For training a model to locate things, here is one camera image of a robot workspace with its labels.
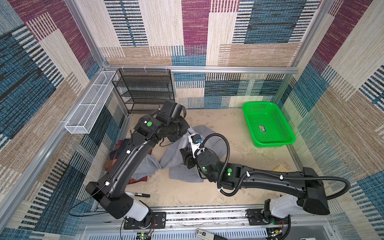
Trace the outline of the grey long sleeve shirt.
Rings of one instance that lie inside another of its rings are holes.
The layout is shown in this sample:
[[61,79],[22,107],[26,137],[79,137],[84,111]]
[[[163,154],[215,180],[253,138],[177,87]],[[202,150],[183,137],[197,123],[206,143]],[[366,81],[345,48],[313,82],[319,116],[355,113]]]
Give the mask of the grey long sleeve shirt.
[[202,183],[204,180],[199,175],[198,169],[196,167],[188,169],[188,166],[185,165],[185,159],[192,157],[192,147],[189,143],[189,136],[199,134],[202,140],[204,140],[205,137],[212,133],[214,133],[213,130],[203,125],[189,128],[181,139],[167,147],[166,152],[160,160],[157,160],[151,155],[147,155],[132,175],[132,178],[139,180],[155,174],[158,170],[169,169],[170,179],[188,183]]

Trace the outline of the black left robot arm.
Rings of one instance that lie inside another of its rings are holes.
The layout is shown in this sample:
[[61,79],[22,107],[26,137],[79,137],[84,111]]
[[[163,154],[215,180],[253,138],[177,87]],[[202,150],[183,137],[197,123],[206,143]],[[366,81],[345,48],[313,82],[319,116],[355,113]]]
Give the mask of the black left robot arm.
[[111,170],[96,182],[89,182],[86,191],[115,219],[134,219],[141,228],[153,221],[152,210],[134,200],[125,189],[134,172],[148,153],[163,139],[170,142],[180,139],[188,130],[186,108],[166,100],[160,110],[142,116],[124,153]]

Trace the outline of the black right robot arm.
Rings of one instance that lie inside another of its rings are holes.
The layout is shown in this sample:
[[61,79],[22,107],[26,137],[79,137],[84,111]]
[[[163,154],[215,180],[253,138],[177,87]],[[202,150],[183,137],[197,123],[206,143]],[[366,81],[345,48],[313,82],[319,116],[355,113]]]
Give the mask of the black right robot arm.
[[241,189],[263,189],[284,193],[275,200],[268,199],[260,216],[267,224],[283,220],[288,215],[329,215],[328,197],[324,188],[325,177],[320,177],[312,168],[300,172],[277,173],[221,162],[211,149],[180,150],[183,163],[188,169],[197,168],[209,182],[218,184],[219,191],[233,197]]

